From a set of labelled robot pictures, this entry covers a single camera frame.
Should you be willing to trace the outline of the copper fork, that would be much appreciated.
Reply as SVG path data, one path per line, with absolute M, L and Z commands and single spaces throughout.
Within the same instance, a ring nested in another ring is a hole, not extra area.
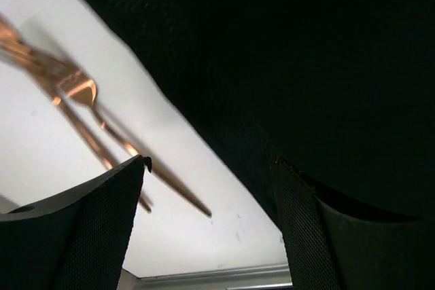
M 92 112 L 96 121 L 108 134 L 110 134 L 130 155 L 153 157 L 148 150 L 138 149 L 135 143 L 131 143 L 126 137 L 115 131 L 113 126 L 102 116 L 98 103 L 98 87 L 93 78 L 85 70 L 70 60 L 60 60 L 42 50 L 33 50 L 35 61 L 47 69 L 49 80 L 60 89 L 70 100 L 73 100 Z M 195 206 L 206 216 L 211 217 L 211 210 L 159 159 L 154 158 L 152 163 L 154 174 L 165 182 L 172 190 L 182 198 Z

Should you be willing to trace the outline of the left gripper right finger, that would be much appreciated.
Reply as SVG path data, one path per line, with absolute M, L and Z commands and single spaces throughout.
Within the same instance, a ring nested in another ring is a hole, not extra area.
M 322 186 L 275 159 L 280 229 L 295 289 L 433 289 L 434 222 Z

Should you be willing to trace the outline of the copper knife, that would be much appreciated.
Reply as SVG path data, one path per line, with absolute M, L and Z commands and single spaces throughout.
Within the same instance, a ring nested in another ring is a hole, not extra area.
M 106 169 L 110 170 L 120 164 L 119 160 L 61 98 L 48 78 L 43 76 L 43 73 L 48 70 L 47 65 L 38 63 L 32 58 L 31 49 L 23 44 L 18 32 L 4 18 L 1 19 L 1 60 L 25 70 L 31 76 L 32 80 L 49 96 L 52 104 L 58 107 Z

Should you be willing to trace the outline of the black cloth placemat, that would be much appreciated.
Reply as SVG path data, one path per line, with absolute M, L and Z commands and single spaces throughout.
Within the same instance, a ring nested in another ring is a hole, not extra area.
M 324 202 L 434 220 L 434 0 L 84 0 L 277 220 L 273 163 Z

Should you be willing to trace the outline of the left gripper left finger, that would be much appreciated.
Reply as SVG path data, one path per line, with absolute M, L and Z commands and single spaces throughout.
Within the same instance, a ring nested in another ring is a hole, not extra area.
M 1 214 L 2 289 L 116 289 L 149 157 Z

